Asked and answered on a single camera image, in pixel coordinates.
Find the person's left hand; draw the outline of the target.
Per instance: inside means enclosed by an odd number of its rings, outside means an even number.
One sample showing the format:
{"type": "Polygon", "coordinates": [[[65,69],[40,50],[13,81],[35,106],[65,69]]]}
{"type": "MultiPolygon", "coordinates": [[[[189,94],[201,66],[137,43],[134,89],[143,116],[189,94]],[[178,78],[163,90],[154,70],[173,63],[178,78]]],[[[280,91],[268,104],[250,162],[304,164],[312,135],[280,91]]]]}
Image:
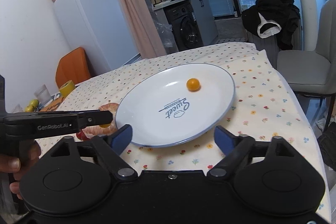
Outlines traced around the person's left hand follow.
{"type": "Polygon", "coordinates": [[[9,185],[12,194],[15,194],[20,200],[22,200],[21,192],[19,189],[20,181],[22,177],[28,172],[28,170],[38,162],[41,155],[41,148],[35,141],[30,147],[28,152],[28,160],[22,165],[21,161],[17,157],[7,156],[1,154],[1,173],[12,173],[14,182],[9,185]]]}

